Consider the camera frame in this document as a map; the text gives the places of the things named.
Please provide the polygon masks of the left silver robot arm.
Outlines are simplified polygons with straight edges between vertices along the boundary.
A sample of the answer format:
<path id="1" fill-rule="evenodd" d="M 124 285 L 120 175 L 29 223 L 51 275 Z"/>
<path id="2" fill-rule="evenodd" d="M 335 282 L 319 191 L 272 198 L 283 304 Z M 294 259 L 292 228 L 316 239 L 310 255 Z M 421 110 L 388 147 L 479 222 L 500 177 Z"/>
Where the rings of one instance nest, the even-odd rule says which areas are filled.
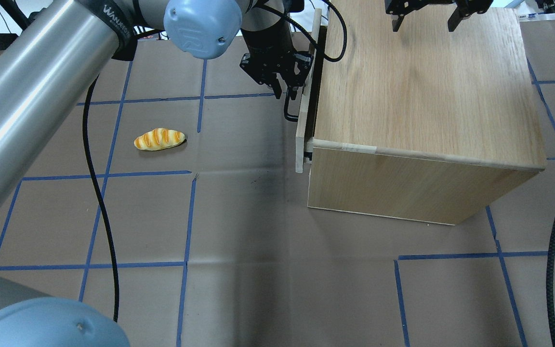
<path id="1" fill-rule="evenodd" d="M 302 0 L 55 0 L 0 56 L 0 205 L 70 114 L 92 94 L 108 59 L 131 61 L 134 26 L 165 31 L 199 59 L 222 55 L 241 32 L 241 68 L 295 98 L 310 59 L 291 43 L 290 13 Z M 0 278 L 0 347 L 128 347 L 117 323 L 77 300 Z"/>

